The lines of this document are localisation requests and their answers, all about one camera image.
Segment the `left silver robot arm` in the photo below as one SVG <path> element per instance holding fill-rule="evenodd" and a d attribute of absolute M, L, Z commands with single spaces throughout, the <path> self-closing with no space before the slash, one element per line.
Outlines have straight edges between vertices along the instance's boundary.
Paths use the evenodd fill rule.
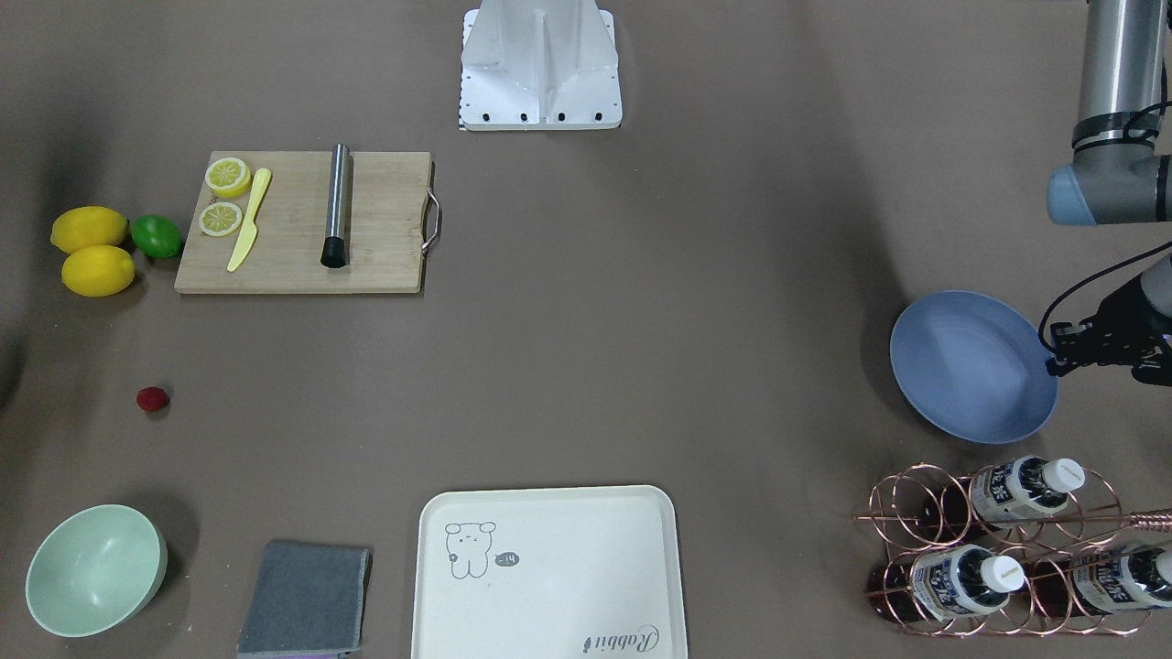
<path fill-rule="evenodd" d="M 1156 141 L 1168 117 L 1167 1 L 1090 1 L 1072 159 L 1055 168 L 1047 212 L 1059 225 L 1168 220 L 1168 155 Z M 1047 371 L 1124 366 L 1138 383 L 1171 383 L 1168 243 L 1143 251 L 1147 267 L 1075 324 L 1040 321 Z"/>

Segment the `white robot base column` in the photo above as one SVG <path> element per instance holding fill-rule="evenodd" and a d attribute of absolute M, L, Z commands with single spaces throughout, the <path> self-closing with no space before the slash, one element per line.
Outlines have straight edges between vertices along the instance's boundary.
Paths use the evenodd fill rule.
<path fill-rule="evenodd" d="M 459 129 L 624 123 L 615 20 L 594 1 L 483 1 L 461 25 Z"/>

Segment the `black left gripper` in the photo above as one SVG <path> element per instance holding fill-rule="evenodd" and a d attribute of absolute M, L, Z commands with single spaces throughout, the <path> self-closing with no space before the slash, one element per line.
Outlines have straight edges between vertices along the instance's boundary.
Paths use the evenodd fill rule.
<path fill-rule="evenodd" d="M 1090 364 L 1127 366 L 1138 383 L 1171 385 L 1168 315 L 1143 293 L 1113 293 L 1093 315 L 1058 324 L 1058 349 L 1047 372 L 1063 378 Z"/>

